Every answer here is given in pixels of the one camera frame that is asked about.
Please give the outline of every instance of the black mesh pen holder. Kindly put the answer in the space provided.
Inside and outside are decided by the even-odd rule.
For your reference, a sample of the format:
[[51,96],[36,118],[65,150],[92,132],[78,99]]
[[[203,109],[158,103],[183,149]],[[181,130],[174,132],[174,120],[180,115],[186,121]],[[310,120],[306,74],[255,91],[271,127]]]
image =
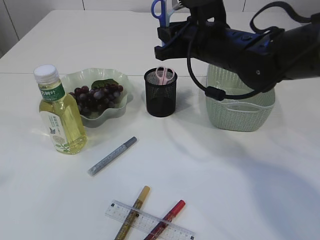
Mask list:
[[[168,69],[167,77],[170,79],[173,72]],[[173,114],[176,110],[176,90],[178,75],[166,85],[160,85],[156,76],[156,68],[150,69],[144,75],[146,110],[152,116],[164,118]]]

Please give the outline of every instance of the clear plastic ruler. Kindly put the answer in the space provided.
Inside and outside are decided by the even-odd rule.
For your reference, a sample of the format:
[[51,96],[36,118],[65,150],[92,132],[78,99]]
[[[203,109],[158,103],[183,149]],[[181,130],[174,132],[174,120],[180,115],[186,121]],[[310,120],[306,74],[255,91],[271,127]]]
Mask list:
[[149,234],[159,222],[163,222],[165,224],[168,224],[168,226],[161,233],[159,238],[162,238],[164,240],[195,239],[195,233],[192,231],[174,225],[171,222],[162,220],[161,218],[150,215],[146,212],[143,212],[116,200],[112,201],[111,205],[106,210],[105,215],[121,223],[124,223],[130,211],[136,212],[136,218],[132,224],[132,227],[146,234]]

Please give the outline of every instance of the green glass bowl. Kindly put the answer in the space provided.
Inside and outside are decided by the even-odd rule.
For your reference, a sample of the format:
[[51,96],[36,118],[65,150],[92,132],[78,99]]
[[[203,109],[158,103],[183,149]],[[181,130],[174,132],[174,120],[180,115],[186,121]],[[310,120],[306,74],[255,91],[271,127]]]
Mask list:
[[121,117],[126,112],[129,92],[128,76],[115,69],[87,68],[61,78],[64,90],[67,93],[73,92],[75,88],[81,88],[82,86],[88,86],[91,89],[91,85],[95,81],[105,79],[114,79],[123,86],[123,92],[115,102],[115,108],[108,108],[101,115],[98,113],[89,117],[81,115],[83,125],[88,128],[96,128],[107,119]]

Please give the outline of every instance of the grapes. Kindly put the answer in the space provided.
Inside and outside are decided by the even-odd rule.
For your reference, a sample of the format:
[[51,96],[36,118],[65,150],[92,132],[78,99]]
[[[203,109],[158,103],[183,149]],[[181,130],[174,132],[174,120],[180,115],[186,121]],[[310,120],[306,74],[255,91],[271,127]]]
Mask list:
[[105,96],[105,93],[104,93],[103,91],[101,91],[101,90],[96,91],[96,92],[93,94],[93,97],[94,97],[94,99],[96,99],[96,100],[100,100],[100,99],[102,99],[104,96]]
[[95,94],[95,90],[90,90],[86,95],[89,99],[93,99]]
[[90,110],[87,106],[85,106],[85,107],[82,109],[82,114],[83,114],[84,116],[89,116],[89,115],[91,114],[91,110]]
[[115,107],[115,103],[113,101],[109,102],[109,108],[113,109]]
[[82,86],[81,91],[83,94],[86,94],[89,92],[89,87],[88,86]]
[[85,93],[81,93],[79,96],[79,100],[85,102],[87,100],[87,95]]
[[105,99],[103,99],[103,102],[104,102],[105,104],[108,104],[108,103],[110,102],[110,100],[109,100],[109,98],[105,98]]
[[118,85],[117,84],[111,84],[110,87],[109,87],[111,90],[115,91],[118,89]]
[[124,87],[121,86],[121,85],[119,85],[119,86],[118,86],[118,91],[121,93],[123,90],[124,90]]
[[104,91],[105,94],[109,94],[109,93],[110,93],[110,90],[109,90],[108,87],[105,87],[105,88],[103,89],[103,91]]
[[103,112],[104,110],[107,109],[107,105],[105,103],[101,103],[96,108],[99,112]]
[[80,87],[77,87],[77,88],[74,90],[74,95],[76,95],[76,96],[79,96],[81,93],[82,93],[82,91],[81,91],[81,88],[80,88]]
[[92,89],[86,85],[77,87],[69,94],[75,98],[80,114],[89,117],[92,112],[101,114],[108,108],[115,108],[115,101],[121,97],[123,90],[122,85],[107,83]]
[[115,92],[113,93],[113,96],[114,96],[115,98],[120,97],[120,92],[119,92],[119,91],[115,91]]
[[115,99],[115,97],[114,97],[114,95],[113,95],[113,94],[109,94],[109,95],[108,95],[108,99],[112,101],[112,100],[114,100],[114,99]]

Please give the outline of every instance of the gold marker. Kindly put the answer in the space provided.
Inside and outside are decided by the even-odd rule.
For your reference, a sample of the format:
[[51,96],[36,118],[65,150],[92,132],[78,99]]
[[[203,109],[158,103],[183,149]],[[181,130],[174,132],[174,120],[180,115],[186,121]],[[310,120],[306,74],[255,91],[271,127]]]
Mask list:
[[[135,209],[140,209],[142,207],[142,204],[144,204],[144,201],[150,191],[150,187],[144,186],[142,192],[140,193],[139,197],[135,201],[134,205],[132,206]],[[132,223],[134,222],[136,218],[137,212],[134,210],[131,210],[124,220],[124,223],[122,224],[122,227],[120,228],[118,234],[116,235],[114,240],[124,240],[127,236],[129,229],[131,228]]]

